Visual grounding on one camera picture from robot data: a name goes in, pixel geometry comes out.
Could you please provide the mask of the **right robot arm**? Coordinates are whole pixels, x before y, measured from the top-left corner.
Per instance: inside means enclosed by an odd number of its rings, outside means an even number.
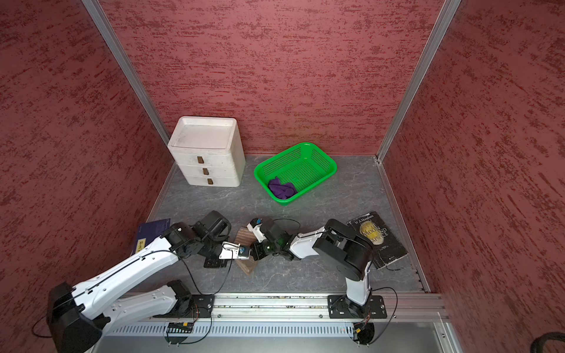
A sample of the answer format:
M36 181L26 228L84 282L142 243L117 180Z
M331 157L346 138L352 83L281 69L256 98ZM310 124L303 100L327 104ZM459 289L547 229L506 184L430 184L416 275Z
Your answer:
M371 290L369 268L373 260L373 245L353 228L336 219L308 233L291 235L270 218L253 219L247 225L256 237L250 254L255 261L268 256L280 256L288 261L320 257L346 279L344 299L354 317L366 314Z

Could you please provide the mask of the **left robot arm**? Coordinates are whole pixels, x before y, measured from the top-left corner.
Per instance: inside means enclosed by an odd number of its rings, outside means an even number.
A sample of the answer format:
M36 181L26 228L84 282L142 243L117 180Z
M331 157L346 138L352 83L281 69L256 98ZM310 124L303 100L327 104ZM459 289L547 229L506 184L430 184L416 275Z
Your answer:
M113 268L76 285L51 289L46 323L58 352L86 352L103 335L152 316L181 318L201 314L180 280L133 297L130 289L192 255L235 260L247 250L228 242L229 221L217 211L193 225L172 224L151 244Z

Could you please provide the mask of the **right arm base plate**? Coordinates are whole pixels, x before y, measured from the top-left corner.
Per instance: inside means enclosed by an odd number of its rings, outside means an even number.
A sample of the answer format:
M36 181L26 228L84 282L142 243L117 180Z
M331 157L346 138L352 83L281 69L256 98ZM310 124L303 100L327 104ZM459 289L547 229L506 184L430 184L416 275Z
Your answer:
M345 295L329 295L328 312L331 319L386 319L387 311L382 296L371 296L363 305Z

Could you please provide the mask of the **beige striped dishcloth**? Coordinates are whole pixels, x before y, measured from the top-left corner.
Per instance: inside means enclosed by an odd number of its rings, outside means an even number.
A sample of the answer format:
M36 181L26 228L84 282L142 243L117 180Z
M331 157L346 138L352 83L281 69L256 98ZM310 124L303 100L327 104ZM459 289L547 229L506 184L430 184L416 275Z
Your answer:
M250 246L256 241L257 239L251 231L249 231L246 227L241 227L235 236L234 243L247 247L250 251ZM257 266L257 262L255 262L251 255L247 260L235 260L235 263L248 276L252 275Z

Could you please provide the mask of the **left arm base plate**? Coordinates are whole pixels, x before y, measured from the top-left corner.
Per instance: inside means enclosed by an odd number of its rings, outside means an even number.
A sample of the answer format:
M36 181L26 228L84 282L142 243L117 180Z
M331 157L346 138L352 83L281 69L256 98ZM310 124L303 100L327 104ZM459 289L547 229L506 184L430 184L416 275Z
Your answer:
M214 295L192 295L179 299L172 310L163 315L154 316L160 319L209 319L215 302Z

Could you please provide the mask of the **purple dishcloth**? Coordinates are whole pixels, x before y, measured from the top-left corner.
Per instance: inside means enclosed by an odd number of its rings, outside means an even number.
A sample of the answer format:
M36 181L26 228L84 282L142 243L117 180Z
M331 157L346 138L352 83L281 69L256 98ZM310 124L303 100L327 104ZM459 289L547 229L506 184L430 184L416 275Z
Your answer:
M297 194L297 189L292 182L282 183L279 177L269 181L268 189L276 198L282 200L290 199Z

